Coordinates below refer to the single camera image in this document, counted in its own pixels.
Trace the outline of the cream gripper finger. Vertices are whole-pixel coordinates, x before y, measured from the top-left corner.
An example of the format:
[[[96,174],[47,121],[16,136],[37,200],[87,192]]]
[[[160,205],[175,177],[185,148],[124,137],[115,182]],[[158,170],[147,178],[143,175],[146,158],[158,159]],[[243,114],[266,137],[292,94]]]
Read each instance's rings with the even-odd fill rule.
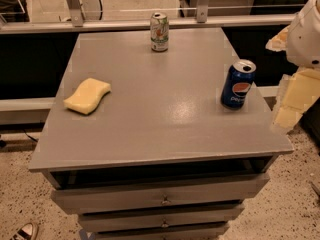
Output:
[[[284,75],[276,95],[271,129],[288,133],[319,98],[319,69],[299,67],[292,76]]]
[[[283,28],[278,34],[268,40],[265,48],[274,52],[286,51],[288,30],[288,26]]]

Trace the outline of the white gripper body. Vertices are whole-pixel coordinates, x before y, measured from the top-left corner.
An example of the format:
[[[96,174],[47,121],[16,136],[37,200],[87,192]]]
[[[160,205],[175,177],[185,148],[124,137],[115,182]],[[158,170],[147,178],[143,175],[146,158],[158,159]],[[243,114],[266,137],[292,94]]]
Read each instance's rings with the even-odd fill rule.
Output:
[[[287,60],[297,66],[320,67],[320,0],[308,0],[295,15],[287,35]]]

